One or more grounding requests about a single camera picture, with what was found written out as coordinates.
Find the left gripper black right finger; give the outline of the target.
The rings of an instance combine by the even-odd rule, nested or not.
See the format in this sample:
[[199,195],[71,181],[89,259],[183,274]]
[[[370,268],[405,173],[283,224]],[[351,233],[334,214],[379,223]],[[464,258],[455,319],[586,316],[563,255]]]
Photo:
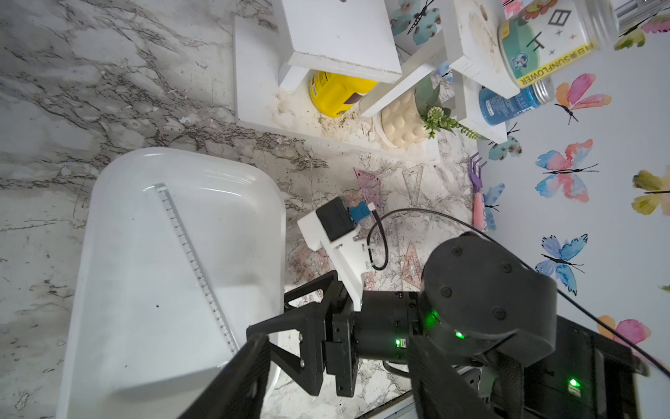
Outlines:
[[415,335],[408,344],[408,368],[420,418],[495,418],[497,415],[455,369],[476,347],[467,338],[444,341]]

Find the white storage box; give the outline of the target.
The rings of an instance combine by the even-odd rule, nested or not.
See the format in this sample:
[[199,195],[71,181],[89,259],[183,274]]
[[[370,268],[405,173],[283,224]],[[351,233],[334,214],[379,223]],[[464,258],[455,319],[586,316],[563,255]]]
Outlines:
[[232,358],[154,186],[167,185],[243,345],[282,312],[285,209],[251,165],[170,148],[117,158],[92,192],[60,418],[176,418]]

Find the clear straight ruler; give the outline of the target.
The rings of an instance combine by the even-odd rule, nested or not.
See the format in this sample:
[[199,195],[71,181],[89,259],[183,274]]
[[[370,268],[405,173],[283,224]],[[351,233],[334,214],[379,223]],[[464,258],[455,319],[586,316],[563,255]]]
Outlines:
[[160,201],[162,202],[162,207],[166,212],[167,217],[169,218],[181,249],[186,256],[189,268],[192,270],[198,287],[200,288],[202,295],[207,302],[209,307],[208,310],[212,314],[219,332],[223,335],[223,339],[230,349],[231,354],[235,355],[239,351],[237,338],[233,334],[226,315],[223,312],[218,298],[216,297],[216,294],[211,287],[210,281],[202,269],[201,260],[197,255],[192,240],[188,235],[183,220],[181,219],[179,211],[176,207],[176,203],[174,202],[174,198],[172,197],[167,185],[164,183],[157,183],[154,186],[154,189]]

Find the clear triangle ruler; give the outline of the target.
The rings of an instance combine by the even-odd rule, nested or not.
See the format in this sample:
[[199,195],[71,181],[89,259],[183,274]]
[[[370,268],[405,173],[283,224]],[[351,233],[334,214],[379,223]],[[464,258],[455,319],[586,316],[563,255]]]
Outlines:
[[424,167],[417,165],[402,171],[402,177],[408,191],[409,202],[412,207],[416,207],[419,198],[420,190],[422,189],[422,175]]

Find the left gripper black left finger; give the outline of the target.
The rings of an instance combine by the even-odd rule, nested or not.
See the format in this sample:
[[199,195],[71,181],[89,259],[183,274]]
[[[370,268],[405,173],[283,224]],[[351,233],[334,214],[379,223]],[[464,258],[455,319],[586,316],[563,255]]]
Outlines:
[[180,418],[259,418],[269,374],[269,337],[253,335]]

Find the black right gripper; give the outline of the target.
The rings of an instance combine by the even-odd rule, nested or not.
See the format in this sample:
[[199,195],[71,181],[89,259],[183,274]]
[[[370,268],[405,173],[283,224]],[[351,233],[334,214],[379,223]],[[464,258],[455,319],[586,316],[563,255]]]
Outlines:
[[[324,304],[291,302],[322,293]],[[465,233],[440,244],[424,265],[418,292],[363,294],[362,308],[331,270],[284,294],[284,313],[247,328],[277,335],[270,359],[310,396],[324,371],[338,396],[351,397],[359,360],[408,364],[419,345],[436,351],[427,370],[490,365],[524,369],[555,351],[557,288],[500,244]]]

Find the pink isosceles triangle ruler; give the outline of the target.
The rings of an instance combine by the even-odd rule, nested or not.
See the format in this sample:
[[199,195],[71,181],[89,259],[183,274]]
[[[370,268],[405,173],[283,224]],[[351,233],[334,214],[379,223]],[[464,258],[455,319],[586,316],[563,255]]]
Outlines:
[[401,279],[413,286],[422,286],[423,266],[416,251],[415,243],[410,241],[405,256],[401,260]]

